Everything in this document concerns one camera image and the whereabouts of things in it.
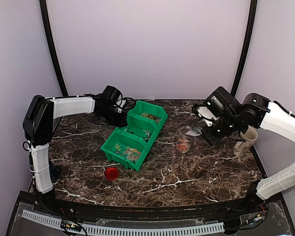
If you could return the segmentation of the right black frame post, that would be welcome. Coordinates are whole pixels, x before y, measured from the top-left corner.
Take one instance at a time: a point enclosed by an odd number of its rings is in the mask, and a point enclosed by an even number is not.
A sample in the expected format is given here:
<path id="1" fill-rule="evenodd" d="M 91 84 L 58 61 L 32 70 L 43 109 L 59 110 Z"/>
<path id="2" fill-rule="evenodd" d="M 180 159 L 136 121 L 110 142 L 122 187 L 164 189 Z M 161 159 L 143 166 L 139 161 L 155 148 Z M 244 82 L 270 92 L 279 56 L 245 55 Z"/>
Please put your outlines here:
<path id="1" fill-rule="evenodd" d="M 247 19 L 247 25 L 246 25 L 246 31 L 245 31 L 245 36 L 244 36 L 244 41 L 242 45 L 242 50 L 240 54 L 240 58 L 238 61 L 238 66 L 235 74 L 235 78 L 233 81 L 233 85 L 231 88 L 231 95 L 236 96 L 238 92 L 238 88 L 240 85 L 240 81 L 243 75 L 249 47 L 250 47 L 250 42 L 251 42 L 251 37 L 253 33 L 253 27 L 254 27 L 254 22 L 255 22 L 255 17 L 256 17 L 256 12 L 257 12 L 257 5 L 258 1 L 257 0 L 251 0 L 250 1 L 250 7 L 249 7 L 249 13 L 248 13 L 248 19 Z"/>

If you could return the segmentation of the clear glass jar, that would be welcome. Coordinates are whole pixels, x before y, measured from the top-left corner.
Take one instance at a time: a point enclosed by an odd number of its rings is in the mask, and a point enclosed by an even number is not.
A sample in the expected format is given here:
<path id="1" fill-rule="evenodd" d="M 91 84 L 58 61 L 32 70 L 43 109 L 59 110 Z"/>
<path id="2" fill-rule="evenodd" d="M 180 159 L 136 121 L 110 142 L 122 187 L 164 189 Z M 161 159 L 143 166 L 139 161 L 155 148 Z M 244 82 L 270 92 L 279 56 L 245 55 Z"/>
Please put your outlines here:
<path id="1" fill-rule="evenodd" d="M 192 134 L 191 126 L 182 126 L 177 131 L 176 150 L 179 153 L 185 154 L 191 150 L 192 145 L 195 142 L 195 138 Z"/>

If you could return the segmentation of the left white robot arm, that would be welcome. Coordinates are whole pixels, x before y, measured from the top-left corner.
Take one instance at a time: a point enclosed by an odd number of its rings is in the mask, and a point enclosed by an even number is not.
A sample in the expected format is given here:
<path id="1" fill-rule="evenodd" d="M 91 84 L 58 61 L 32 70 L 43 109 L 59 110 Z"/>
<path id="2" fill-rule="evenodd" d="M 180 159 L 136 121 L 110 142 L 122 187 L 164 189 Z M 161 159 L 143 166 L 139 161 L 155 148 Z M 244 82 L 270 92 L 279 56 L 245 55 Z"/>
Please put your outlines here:
<path id="1" fill-rule="evenodd" d="M 59 98 L 34 96 L 23 121 L 23 130 L 38 192 L 46 194 L 53 190 L 49 143 L 54 135 L 56 119 L 78 114 L 96 114 L 109 125 L 123 127 L 127 125 L 126 105 L 126 102 L 115 105 L 108 98 L 93 94 Z"/>

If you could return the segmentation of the dark blue mug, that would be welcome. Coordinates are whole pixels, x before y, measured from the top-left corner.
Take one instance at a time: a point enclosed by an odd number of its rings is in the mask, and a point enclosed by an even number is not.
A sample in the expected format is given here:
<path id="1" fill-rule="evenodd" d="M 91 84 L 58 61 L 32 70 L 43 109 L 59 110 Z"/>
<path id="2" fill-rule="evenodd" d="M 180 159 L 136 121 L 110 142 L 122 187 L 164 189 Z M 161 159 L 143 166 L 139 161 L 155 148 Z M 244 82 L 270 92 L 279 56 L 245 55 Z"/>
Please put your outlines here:
<path id="1" fill-rule="evenodd" d="M 49 170 L 52 183 L 56 183 L 61 174 L 61 167 L 55 166 L 53 163 L 51 163 L 49 164 Z"/>

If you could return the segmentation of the left black frame post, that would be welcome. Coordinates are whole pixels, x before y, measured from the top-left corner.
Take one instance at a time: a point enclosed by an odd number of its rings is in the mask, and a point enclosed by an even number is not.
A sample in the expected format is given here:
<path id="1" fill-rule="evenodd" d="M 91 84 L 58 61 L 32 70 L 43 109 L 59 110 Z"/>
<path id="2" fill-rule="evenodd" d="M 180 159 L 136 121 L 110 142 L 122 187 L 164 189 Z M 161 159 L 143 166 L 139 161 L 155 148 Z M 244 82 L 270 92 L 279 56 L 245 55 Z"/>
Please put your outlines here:
<path id="1" fill-rule="evenodd" d="M 56 79 L 57 79 L 62 96 L 68 96 L 68 91 L 67 91 L 63 74 L 60 68 L 60 63 L 59 63 L 59 59 L 57 56 L 56 47 L 55 47 L 55 43 L 53 39 L 51 22 L 49 19 L 49 12 L 47 8 L 47 1 L 39 0 L 39 5 L 40 5 L 40 11 L 41 11 L 41 17 L 42 17 L 42 22 L 44 26 L 45 36 L 47 40 L 47 45 L 49 48 L 49 53 L 50 53 L 53 67 L 54 67 Z"/>

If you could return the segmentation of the black frame post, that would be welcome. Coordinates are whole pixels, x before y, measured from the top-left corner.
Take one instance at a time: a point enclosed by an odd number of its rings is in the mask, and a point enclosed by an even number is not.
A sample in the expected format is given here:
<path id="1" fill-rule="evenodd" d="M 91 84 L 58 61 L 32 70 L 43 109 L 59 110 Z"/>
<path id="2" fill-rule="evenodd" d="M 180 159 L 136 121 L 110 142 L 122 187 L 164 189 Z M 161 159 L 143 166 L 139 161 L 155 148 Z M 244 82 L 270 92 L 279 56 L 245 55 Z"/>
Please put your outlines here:
<path id="1" fill-rule="evenodd" d="M 255 22 L 255 17 L 256 17 L 256 12 L 257 12 L 257 5 L 258 1 L 257 0 L 251 0 L 250 1 L 250 7 L 249 7 L 249 13 L 248 13 L 248 19 L 247 19 L 247 25 L 246 25 L 246 31 L 245 31 L 245 36 L 244 36 L 244 41 L 242 45 L 242 50 L 240 54 L 240 58 L 238 61 L 238 66 L 235 74 L 235 78 L 233 81 L 233 85 L 231 88 L 231 95 L 236 96 L 238 92 L 238 88 L 240 85 L 240 81 L 243 75 L 249 47 L 250 47 L 250 42 L 251 42 L 251 37 L 253 33 L 253 27 L 254 27 L 254 22 Z"/>
<path id="2" fill-rule="evenodd" d="M 51 22 L 49 19 L 49 12 L 47 8 L 47 1 L 39 0 L 39 5 L 40 5 L 40 11 L 41 11 L 41 17 L 42 17 L 42 22 L 44 26 L 45 36 L 47 40 L 47 45 L 49 48 L 49 53 L 50 53 L 53 67 L 54 67 L 56 79 L 57 79 L 62 96 L 68 96 L 68 91 L 67 91 L 63 74 L 60 68 L 60 63 L 59 63 L 59 59 L 57 56 L 56 47 L 55 47 L 55 43 L 53 39 Z"/>

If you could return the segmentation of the green bin end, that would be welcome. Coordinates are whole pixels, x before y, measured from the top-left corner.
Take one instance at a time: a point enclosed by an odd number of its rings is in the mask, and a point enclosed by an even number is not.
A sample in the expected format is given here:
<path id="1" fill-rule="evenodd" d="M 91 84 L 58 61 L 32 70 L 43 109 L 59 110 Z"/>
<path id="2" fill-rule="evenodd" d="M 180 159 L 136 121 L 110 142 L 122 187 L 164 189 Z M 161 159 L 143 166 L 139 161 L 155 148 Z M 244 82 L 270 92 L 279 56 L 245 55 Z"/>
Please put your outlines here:
<path id="1" fill-rule="evenodd" d="M 163 107 L 141 100 L 136 102 L 135 107 L 128 112 L 128 115 L 151 121 L 158 132 L 161 131 L 168 118 Z"/>

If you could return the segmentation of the black front rail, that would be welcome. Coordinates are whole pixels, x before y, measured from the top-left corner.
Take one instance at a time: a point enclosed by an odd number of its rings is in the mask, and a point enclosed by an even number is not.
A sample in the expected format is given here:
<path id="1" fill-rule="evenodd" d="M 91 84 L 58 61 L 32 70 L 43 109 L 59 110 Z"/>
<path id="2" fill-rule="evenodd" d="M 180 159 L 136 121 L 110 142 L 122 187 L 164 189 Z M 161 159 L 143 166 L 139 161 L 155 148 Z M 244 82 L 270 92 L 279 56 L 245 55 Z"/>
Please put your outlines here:
<path id="1" fill-rule="evenodd" d="M 179 220 L 203 217 L 206 219 L 228 220 L 248 212 L 241 207 L 242 200 L 223 203 L 171 206 L 171 207 L 121 207 L 75 203 L 56 198 L 44 201 L 52 210 L 63 210 L 69 219 L 94 221 L 99 218 L 114 220 Z"/>

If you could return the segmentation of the green bin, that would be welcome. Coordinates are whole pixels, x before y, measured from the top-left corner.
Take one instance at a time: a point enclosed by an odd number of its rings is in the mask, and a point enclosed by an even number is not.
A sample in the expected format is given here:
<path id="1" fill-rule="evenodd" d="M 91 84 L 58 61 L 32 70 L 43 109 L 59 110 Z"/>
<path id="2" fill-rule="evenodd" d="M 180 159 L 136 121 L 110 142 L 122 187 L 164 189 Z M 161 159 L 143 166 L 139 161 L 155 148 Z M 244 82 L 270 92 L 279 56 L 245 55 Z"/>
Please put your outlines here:
<path id="1" fill-rule="evenodd" d="M 100 149 L 109 161 L 135 171 L 140 170 L 150 150 L 143 138 L 119 131 L 113 131 Z"/>
<path id="2" fill-rule="evenodd" d="M 147 121 L 143 120 L 130 120 L 125 127 L 117 127 L 115 131 L 121 132 L 126 135 L 133 136 L 134 138 L 144 141 L 145 147 L 150 149 L 158 135 L 156 127 Z"/>

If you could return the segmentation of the small green circuit board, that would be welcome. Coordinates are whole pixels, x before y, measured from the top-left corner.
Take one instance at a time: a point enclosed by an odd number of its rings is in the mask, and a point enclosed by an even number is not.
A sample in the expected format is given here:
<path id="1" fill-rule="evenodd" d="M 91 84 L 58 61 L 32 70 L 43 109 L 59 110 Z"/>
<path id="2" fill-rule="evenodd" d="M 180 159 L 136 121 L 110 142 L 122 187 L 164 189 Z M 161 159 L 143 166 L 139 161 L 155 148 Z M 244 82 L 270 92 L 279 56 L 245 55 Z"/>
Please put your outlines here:
<path id="1" fill-rule="evenodd" d="M 71 222 L 71 221 L 62 221 L 60 227 L 67 231 L 81 232 L 82 227 Z"/>

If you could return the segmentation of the beige ceramic mug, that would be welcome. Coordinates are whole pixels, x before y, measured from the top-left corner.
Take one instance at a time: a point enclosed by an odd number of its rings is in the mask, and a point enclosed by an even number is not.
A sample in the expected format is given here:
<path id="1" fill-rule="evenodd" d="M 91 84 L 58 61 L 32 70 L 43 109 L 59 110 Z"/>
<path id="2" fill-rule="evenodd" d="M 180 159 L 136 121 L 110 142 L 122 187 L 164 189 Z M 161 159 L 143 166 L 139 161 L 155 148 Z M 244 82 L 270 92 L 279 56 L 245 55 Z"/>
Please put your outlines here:
<path id="1" fill-rule="evenodd" d="M 255 128 L 249 126 L 245 133 L 239 133 L 240 141 L 238 141 L 233 152 L 237 157 L 243 157 L 255 143 L 258 138 L 258 133 Z"/>

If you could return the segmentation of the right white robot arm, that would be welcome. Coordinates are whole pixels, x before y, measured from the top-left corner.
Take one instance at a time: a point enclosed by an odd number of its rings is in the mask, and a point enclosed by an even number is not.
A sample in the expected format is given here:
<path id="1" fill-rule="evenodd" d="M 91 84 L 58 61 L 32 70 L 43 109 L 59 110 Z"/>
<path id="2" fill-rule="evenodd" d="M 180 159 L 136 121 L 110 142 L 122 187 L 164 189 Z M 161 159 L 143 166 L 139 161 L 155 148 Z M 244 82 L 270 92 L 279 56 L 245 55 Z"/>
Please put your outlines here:
<path id="1" fill-rule="evenodd" d="M 221 88 L 201 104 L 194 104 L 192 112 L 205 121 L 201 136 L 211 145 L 234 132 L 247 134 L 249 127 L 268 132 L 295 146 L 295 114 L 279 102 L 260 94 L 250 93 L 242 102 Z M 295 187 L 295 158 L 271 176 L 253 182 L 241 203 L 245 213 L 252 213 L 273 195 Z"/>

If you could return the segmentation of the metal scoop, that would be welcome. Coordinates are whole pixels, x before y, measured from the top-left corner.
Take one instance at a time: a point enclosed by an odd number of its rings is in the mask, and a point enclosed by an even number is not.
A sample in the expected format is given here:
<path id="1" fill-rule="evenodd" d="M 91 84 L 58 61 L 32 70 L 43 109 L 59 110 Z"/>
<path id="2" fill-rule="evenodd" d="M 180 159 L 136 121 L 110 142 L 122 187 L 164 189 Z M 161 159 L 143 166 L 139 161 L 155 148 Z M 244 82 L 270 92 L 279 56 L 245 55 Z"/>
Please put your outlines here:
<path id="1" fill-rule="evenodd" d="M 195 127 L 195 126 L 191 127 L 189 129 L 189 131 L 187 131 L 185 133 L 185 135 L 191 136 L 191 137 L 198 137 L 198 136 L 201 136 L 201 134 L 202 134 L 202 128 L 201 127 Z"/>

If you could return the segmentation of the red jar lid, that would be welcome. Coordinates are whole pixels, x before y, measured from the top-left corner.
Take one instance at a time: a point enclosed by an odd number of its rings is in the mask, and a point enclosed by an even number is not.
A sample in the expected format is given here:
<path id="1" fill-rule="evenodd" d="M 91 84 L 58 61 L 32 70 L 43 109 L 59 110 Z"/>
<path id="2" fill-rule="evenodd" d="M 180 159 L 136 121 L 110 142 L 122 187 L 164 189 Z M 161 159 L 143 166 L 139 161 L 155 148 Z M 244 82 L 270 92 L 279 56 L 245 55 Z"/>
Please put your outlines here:
<path id="1" fill-rule="evenodd" d="M 107 180 L 113 181 L 119 177 L 119 170 L 115 167 L 109 167 L 105 170 L 104 175 Z"/>

